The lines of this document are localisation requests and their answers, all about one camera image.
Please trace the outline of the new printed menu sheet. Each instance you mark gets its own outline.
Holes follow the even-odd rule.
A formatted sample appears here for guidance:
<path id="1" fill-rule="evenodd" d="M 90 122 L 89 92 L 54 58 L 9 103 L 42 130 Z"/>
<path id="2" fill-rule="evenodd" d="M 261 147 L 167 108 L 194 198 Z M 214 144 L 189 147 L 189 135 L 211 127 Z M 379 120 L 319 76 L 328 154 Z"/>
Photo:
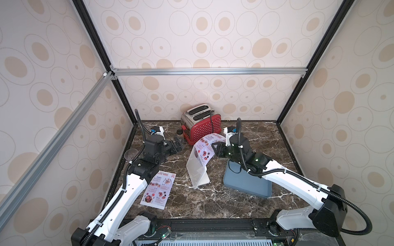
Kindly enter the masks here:
<path id="1" fill-rule="evenodd" d="M 192 155 L 197 158 L 202 166 L 205 167 L 211 158 L 215 156 L 211 145 L 216 142 L 225 142 L 225 137 L 216 133 L 211 133 L 202 137 L 195 143 Z"/>

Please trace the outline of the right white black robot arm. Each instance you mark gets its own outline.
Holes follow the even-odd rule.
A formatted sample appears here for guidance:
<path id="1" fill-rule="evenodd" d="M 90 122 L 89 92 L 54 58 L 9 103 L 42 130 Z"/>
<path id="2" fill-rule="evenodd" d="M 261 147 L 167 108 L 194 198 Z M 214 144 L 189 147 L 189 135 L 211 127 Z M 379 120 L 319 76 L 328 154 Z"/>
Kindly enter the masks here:
<path id="1" fill-rule="evenodd" d="M 219 158 L 238 163 L 248 175 L 276 183 L 308 203 L 308 207 L 303 209 L 276 210 L 272 215 L 274 226 L 283 230 L 316 229 L 334 238 L 341 233 L 361 236 L 372 231 L 369 217 L 345 198 L 340 186 L 334 184 L 329 187 L 285 168 L 268 155 L 252 150 L 249 140 L 242 134 L 236 133 L 228 140 L 211 146 Z M 364 219 L 365 229 L 352 231 L 343 228 L 348 208 Z"/>

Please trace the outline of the old printed menu sheet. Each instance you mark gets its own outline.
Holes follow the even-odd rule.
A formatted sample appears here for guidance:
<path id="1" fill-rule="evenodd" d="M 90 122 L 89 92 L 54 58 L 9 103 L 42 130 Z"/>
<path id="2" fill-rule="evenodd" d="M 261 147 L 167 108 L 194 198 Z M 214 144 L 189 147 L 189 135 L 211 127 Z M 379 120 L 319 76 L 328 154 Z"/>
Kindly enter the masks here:
<path id="1" fill-rule="evenodd" d="M 164 210 L 175 178 L 174 173 L 159 171 L 143 193 L 140 204 Z"/>

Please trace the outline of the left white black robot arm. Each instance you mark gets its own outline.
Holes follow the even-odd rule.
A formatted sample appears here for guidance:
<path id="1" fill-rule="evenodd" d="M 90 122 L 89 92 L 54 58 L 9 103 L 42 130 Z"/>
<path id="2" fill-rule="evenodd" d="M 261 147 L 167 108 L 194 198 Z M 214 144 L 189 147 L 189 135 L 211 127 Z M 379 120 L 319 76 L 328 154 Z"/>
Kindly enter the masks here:
<path id="1" fill-rule="evenodd" d="M 144 141 L 141 150 L 129 161 L 123 183 L 101 213 L 85 229 L 77 228 L 71 236 L 74 246 L 128 246 L 147 233 L 156 216 L 142 213 L 126 225 L 121 225 L 127 212 L 158 174 L 160 165 L 169 156 L 183 151 L 177 137 L 165 140 L 153 134 Z"/>

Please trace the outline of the clear acrylic menu holder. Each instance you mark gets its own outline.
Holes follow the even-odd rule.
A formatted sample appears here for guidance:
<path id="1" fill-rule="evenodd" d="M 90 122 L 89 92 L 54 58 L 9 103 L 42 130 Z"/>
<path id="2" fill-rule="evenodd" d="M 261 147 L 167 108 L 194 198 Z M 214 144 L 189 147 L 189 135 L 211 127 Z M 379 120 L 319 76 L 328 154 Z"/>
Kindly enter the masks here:
<path id="1" fill-rule="evenodd" d="M 186 168 L 193 189 L 197 189 L 200 186 L 210 183 L 210 179 L 207 174 L 207 168 L 201 163 L 195 147 L 192 148 L 191 154 L 186 164 Z"/>

